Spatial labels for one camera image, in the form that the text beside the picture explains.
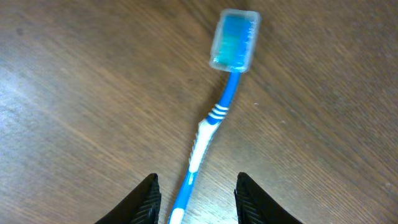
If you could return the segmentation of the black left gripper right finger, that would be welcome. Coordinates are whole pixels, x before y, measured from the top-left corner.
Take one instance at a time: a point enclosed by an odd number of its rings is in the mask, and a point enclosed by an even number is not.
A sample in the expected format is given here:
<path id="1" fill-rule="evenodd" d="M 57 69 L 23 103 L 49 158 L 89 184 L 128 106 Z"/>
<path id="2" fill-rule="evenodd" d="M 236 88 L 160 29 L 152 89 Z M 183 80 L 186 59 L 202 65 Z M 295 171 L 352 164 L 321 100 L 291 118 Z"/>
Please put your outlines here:
<path id="1" fill-rule="evenodd" d="M 302 224 L 245 172 L 238 174 L 234 197 L 239 224 Z"/>

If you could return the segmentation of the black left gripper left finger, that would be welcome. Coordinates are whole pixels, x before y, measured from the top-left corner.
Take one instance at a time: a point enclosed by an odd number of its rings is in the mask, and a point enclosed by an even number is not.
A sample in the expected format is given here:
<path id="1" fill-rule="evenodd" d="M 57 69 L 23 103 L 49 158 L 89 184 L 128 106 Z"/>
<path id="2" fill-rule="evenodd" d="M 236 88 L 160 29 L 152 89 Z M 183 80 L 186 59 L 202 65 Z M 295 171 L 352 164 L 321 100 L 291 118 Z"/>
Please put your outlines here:
<path id="1" fill-rule="evenodd" d="M 158 224 L 161 197 L 158 175 L 149 174 L 95 224 Z"/>

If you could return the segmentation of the blue white toothbrush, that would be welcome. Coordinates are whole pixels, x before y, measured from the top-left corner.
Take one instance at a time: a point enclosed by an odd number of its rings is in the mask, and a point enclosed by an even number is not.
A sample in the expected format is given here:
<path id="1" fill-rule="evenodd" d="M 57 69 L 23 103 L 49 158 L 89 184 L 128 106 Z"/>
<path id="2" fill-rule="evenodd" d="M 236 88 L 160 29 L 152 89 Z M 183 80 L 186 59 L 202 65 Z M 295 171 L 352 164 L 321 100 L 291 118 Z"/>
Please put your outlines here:
<path id="1" fill-rule="evenodd" d="M 251 65 L 260 23 L 261 15 L 256 11 L 225 9 L 220 14 L 209 65 L 228 72 L 229 77 L 220 99 L 198 124 L 187 173 L 172 207 L 169 224 L 181 224 L 183 221 L 206 151 L 228 114 L 241 74 L 247 72 Z"/>

